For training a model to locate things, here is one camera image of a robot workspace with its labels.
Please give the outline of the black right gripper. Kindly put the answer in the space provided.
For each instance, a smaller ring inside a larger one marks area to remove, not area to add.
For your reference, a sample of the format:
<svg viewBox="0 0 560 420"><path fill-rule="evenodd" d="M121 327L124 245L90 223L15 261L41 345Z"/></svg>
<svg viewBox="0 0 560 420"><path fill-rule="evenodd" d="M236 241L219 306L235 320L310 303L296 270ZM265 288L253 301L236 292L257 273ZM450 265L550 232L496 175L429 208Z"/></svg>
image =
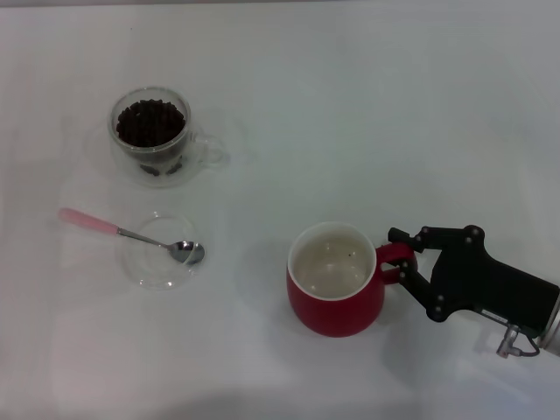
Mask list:
<svg viewBox="0 0 560 420"><path fill-rule="evenodd" d="M559 287L491 257L481 228L422 227L410 235L392 227L388 241L418 253L441 251L429 282L417 271L415 260L397 264L399 284L432 321L442 323L457 311L488 312L530 338L545 332Z"/></svg>

